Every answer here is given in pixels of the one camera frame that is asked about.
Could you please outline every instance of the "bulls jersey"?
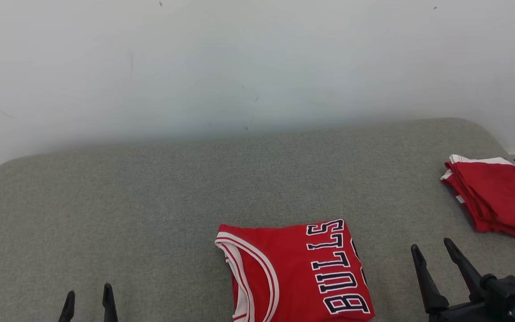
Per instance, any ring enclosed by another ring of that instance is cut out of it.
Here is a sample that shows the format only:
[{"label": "bulls jersey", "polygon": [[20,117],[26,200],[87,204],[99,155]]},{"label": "bulls jersey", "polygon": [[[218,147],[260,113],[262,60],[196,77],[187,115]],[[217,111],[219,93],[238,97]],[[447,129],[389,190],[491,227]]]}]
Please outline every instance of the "bulls jersey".
[{"label": "bulls jersey", "polygon": [[232,270],[234,322],[366,322],[373,318],[344,220],[286,228],[221,225]]}]

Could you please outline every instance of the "gray fabric surface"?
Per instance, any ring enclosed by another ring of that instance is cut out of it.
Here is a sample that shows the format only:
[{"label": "gray fabric surface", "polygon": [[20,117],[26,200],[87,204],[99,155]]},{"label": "gray fabric surface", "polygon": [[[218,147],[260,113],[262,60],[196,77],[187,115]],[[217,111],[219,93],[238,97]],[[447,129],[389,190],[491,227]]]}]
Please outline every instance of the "gray fabric surface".
[{"label": "gray fabric surface", "polygon": [[282,227],[345,218],[378,322],[426,321],[410,246],[439,290],[468,292],[442,243],[480,273],[515,275],[515,239],[476,233],[442,185],[451,153],[506,157],[480,126],[431,119],[244,139],[69,151],[0,166],[0,322],[230,321],[221,223]]}]

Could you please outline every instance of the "folded clothing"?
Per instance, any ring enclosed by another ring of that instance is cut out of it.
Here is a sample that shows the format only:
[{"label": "folded clothing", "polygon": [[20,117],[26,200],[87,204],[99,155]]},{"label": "folded clothing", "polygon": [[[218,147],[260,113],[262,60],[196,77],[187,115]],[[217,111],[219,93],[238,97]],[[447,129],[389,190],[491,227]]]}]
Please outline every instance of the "folded clothing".
[{"label": "folded clothing", "polygon": [[221,225],[235,322],[366,322],[375,316],[344,220],[286,228]]},{"label": "folded clothing", "polygon": [[515,237],[515,165],[502,157],[467,159],[453,154],[441,180],[454,188],[479,232]]}]

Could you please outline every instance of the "wall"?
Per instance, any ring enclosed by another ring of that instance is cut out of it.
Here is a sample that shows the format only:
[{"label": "wall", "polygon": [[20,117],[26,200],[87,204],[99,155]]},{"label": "wall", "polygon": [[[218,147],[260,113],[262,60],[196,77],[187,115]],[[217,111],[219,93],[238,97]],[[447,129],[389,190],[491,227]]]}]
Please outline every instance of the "wall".
[{"label": "wall", "polygon": [[0,163],[435,116],[515,153],[515,0],[0,0]]}]

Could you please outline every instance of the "folded red cloth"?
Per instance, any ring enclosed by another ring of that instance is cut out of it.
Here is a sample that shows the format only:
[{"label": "folded red cloth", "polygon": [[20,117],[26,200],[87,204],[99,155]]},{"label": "folded red cloth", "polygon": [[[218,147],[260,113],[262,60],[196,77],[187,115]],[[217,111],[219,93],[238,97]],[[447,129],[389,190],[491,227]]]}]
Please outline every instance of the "folded red cloth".
[{"label": "folded red cloth", "polygon": [[235,322],[366,322],[375,316],[342,219],[286,228],[221,225]]},{"label": "folded red cloth", "polygon": [[515,165],[502,157],[474,160],[450,156],[441,180],[454,188],[479,232],[515,237]]}]

